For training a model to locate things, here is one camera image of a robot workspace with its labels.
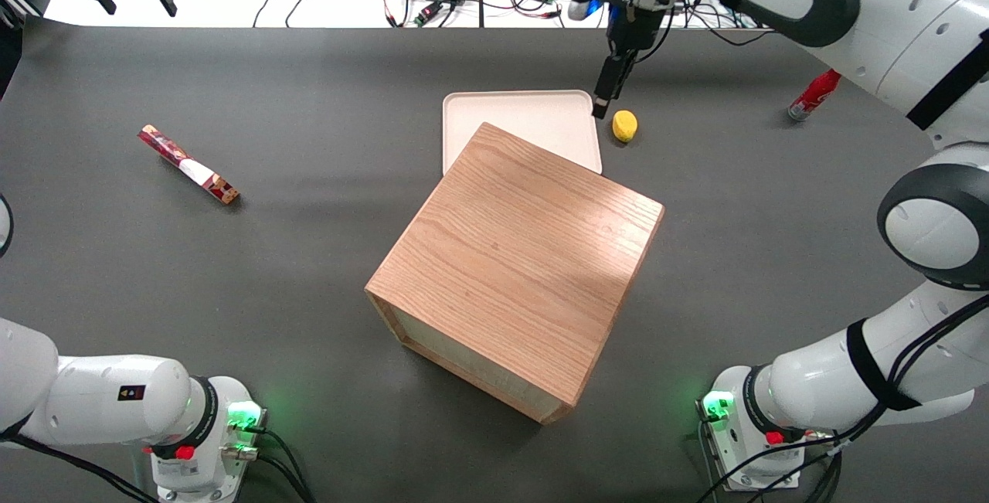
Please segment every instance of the wooden box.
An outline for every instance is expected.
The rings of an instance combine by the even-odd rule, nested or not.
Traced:
[[[484,124],[366,291],[406,347],[549,424],[578,402],[663,211]]]

